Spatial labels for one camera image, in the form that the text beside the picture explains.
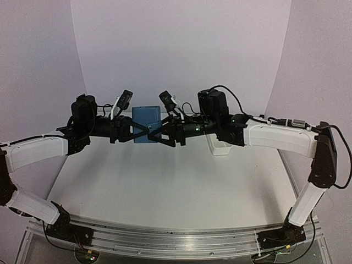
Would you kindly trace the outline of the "blue card holder wallet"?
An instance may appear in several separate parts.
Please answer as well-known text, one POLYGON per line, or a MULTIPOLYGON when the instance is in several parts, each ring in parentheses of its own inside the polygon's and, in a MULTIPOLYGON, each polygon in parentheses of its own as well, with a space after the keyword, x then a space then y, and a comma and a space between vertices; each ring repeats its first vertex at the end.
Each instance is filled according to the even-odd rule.
MULTIPOLYGON (((154 131, 161 127, 161 109, 160 106, 140 106, 132 108, 132 120, 146 128, 154 131)), ((141 129, 133 127, 133 133, 142 132, 141 129)), ((135 144, 153 144, 157 143, 148 139, 147 135, 134 139, 135 144)))

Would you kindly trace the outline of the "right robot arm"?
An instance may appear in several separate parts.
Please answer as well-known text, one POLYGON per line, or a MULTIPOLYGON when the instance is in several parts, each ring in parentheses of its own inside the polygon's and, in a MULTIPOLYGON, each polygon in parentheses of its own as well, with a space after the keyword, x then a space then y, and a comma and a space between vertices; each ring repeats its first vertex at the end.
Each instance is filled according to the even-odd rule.
POLYGON ((219 141, 234 146, 258 146, 290 151, 312 158, 307 184, 287 215, 289 224, 301 227, 327 189, 336 182, 337 151, 331 125, 313 127, 297 119, 263 120, 241 112, 230 114, 222 86, 197 94, 200 113, 188 116, 168 91, 160 94, 168 117, 148 139, 175 147, 186 139, 215 134, 219 141))

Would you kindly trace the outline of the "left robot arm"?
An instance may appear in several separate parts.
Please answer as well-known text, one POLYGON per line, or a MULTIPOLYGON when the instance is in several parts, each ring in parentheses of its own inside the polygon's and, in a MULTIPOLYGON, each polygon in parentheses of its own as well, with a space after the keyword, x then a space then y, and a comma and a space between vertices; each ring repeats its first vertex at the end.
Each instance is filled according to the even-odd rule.
POLYGON ((149 129, 122 115, 132 97, 125 90, 117 98, 109 116, 98 115, 95 97, 82 94, 71 105, 67 125, 51 134, 41 134, 1 144, 1 206, 52 224, 62 239, 70 239, 74 227, 64 218, 64 209, 30 193, 12 181, 10 174, 19 168, 53 157, 70 156, 90 144, 90 137, 108 138, 110 143, 128 142, 149 133, 149 129))

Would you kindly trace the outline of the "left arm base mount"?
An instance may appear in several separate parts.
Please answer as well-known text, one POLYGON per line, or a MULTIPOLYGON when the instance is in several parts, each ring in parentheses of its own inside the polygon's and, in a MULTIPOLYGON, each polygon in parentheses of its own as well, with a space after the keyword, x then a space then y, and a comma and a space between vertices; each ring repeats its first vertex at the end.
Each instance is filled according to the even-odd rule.
POLYGON ((93 229, 81 225, 72 224, 70 214, 59 204, 51 201, 58 209, 59 217, 53 224, 48 224, 45 234, 49 237, 77 243, 81 246, 89 246, 94 234, 93 229))

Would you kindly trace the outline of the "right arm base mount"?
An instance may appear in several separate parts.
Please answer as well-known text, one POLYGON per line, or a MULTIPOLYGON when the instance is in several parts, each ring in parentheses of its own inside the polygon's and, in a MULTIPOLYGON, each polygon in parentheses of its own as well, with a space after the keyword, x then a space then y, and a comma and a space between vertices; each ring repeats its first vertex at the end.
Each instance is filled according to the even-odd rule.
POLYGON ((306 240, 304 228, 289 223, 286 216, 280 228, 261 231, 258 233, 257 241, 261 250, 294 245, 306 240))

